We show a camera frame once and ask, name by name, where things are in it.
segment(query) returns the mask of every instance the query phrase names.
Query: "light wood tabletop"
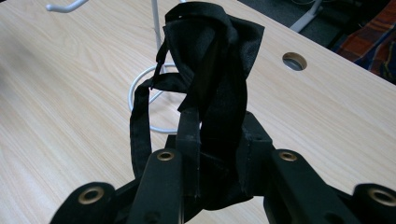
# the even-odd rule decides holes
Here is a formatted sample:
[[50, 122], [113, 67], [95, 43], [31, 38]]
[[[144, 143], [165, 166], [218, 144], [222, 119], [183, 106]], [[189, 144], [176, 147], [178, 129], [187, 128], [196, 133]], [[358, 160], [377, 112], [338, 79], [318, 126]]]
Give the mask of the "light wood tabletop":
[[[396, 189], [396, 88], [236, 0], [210, 2], [265, 26], [247, 109], [275, 147], [299, 152], [347, 193], [367, 182]], [[59, 14], [47, 3], [0, 4], [0, 223], [48, 223], [74, 189], [134, 179], [127, 95], [154, 65], [151, 4], [94, 0]], [[176, 4], [159, 1], [162, 25]], [[287, 52], [307, 67], [286, 67]], [[150, 106], [152, 123], [176, 127], [181, 97], [163, 94]], [[153, 133], [153, 148], [165, 138]], [[191, 221], [267, 222], [260, 197]]]

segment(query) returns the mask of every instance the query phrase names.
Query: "table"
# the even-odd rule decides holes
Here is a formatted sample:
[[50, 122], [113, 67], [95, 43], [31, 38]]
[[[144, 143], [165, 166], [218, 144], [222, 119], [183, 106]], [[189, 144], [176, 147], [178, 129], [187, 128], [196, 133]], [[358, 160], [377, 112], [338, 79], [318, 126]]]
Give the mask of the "table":
[[[247, 107], [275, 147], [299, 152], [347, 193], [366, 182], [396, 189], [395, 87], [237, 1], [213, 2], [266, 27]], [[48, 223], [81, 185], [117, 189], [134, 178], [126, 99], [155, 59], [150, 2], [90, 1], [71, 14], [49, 13], [47, 3], [0, 6], [1, 223]], [[161, 24], [174, 5], [159, 1]], [[287, 52], [302, 55], [305, 70], [286, 67]], [[175, 126], [179, 100], [163, 94], [152, 122]], [[154, 133], [153, 147], [165, 137]], [[266, 222], [262, 198], [191, 221]]]

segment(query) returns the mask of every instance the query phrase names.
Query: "plaid fabric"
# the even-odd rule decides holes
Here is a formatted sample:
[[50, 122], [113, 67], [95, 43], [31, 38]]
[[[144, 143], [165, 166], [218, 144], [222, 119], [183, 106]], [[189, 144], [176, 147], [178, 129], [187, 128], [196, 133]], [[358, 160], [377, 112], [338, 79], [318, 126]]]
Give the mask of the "plaid fabric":
[[350, 35], [335, 52], [368, 71], [395, 83], [396, 0]]

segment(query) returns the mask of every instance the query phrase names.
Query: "wood grain surface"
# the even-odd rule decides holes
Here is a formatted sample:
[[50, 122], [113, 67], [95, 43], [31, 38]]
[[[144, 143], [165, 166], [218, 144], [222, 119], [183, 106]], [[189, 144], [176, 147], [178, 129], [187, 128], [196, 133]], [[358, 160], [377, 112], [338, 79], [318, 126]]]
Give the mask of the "wood grain surface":
[[[395, 87], [236, 0], [210, 2], [266, 27], [247, 107], [275, 146], [299, 152], [347, 193], [367, 182], [396, 189]], [[0, 4], [0, 223], [48, 223], [81, 185], [134, 179], [127, 95], [154, 65], [151, 4], [92, 0], [59, 14], [47, 3]], [[159, 1], [161, 24], [176, 4]], [[305, 70], [287, 68], [287, 52], [302, 55]], [[181, 99], [163, 94], [150, 106], [152, 123], [176, 127]], [[153, 147], [165, 137], [153, 133]], [[267, 222], [262, 198], [191, 221]]]

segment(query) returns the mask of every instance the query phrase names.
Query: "white hook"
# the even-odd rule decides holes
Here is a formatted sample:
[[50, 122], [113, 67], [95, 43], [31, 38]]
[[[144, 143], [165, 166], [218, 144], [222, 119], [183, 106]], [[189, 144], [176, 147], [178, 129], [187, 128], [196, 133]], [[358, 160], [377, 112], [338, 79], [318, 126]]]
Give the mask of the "white hook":
[[77, 0], [76, 2], [70, 4], [67, 7], [60, 7], [60, 6], [55, 6], [55, 5], [48, 4], [46, 6], [46, 8], [47, 8], [47, 11], [68, 13], [68, 12], [74, 11], [77, 8], [81, 7], [86, 2], [88, 2], [88, 0]]

